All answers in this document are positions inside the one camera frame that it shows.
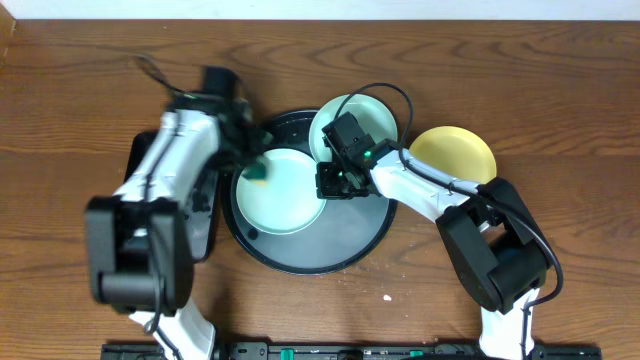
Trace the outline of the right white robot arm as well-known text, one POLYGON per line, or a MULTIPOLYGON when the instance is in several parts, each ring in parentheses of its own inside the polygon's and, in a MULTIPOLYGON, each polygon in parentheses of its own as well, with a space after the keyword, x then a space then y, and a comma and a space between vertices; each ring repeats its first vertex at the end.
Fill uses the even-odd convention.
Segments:
POLYGON ((562 268, 508 181, 459 179, 384 141, 318 163, 316 186, 324 199, 377 195, 435 223, 460 283, 481 307, 481 351, 502 359, 531 357, 533 309, 558 295, 539 292, 547 271, 562 268))

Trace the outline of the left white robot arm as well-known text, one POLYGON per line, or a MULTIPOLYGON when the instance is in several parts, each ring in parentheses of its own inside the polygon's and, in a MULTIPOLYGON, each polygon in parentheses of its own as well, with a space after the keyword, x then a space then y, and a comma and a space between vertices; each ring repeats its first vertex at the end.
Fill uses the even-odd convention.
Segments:
POLYGON ((208 241, 189 214, 205 175, 255 163, 267 134, 243 98, 173 100, 137 167, 84 212, 94 300, 129 316, 173 359, 211 359, 216 329, 191 296, 192 247, 208 241))

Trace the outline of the green yellow sponge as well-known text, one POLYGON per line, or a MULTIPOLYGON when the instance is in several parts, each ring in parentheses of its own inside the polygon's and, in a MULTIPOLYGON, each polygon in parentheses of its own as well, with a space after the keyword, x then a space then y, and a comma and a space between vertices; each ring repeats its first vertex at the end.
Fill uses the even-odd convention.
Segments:
POLYGON ((257 185, 265 185, 268 180, 268 159, 258 156, 255 161, 244 168, 241 177, 257 185))

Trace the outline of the yellow plate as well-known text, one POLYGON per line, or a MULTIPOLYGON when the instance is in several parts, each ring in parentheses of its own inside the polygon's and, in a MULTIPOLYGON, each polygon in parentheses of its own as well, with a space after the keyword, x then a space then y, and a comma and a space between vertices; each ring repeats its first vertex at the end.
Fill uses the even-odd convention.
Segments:
POLYGON ((497 176, 490 147, 475 133, 455 126, 432 128, 409 147, 421 162, 459 179, 487 183, 497 176))

